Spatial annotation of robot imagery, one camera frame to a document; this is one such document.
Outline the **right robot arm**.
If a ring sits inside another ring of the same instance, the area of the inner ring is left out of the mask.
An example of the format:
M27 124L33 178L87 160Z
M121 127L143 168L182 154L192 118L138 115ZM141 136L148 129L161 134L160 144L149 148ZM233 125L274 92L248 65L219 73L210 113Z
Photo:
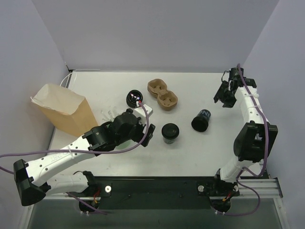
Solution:
M237 181L243 172L254 177L264 174L278 134L277 126L270 124L263 113L255 80L245 77L240 65L228 70L228 74L228 80L222 80L213 100L221 102L224 108L237 104L244 125L234 141L233 158L219 169L220 178L211 183L212 191L218 195L227 191L228 183Z

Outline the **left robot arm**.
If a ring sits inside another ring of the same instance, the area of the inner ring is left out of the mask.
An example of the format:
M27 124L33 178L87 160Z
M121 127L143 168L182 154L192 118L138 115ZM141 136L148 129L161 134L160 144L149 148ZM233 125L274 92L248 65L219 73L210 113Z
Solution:
M45 153L36 160L16 161L13 174L22 206L36 204L46 196L58 193L95 194L98 184L91 172L74 175L62 175L61 172L101 154L120 153L115 148L128 141L146 147L155 130L155 125L149 122L152 113L147 105L134 110L128 108L113 121L93 127L60 150Z

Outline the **black paper coffee cup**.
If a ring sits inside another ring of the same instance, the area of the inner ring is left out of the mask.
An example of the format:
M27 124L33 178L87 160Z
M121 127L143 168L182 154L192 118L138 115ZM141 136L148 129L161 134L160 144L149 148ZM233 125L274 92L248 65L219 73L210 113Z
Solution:
M164 141L166 144L173 144L176 140L177 140L177 138L168 139L168 138L163 137L163 141Z

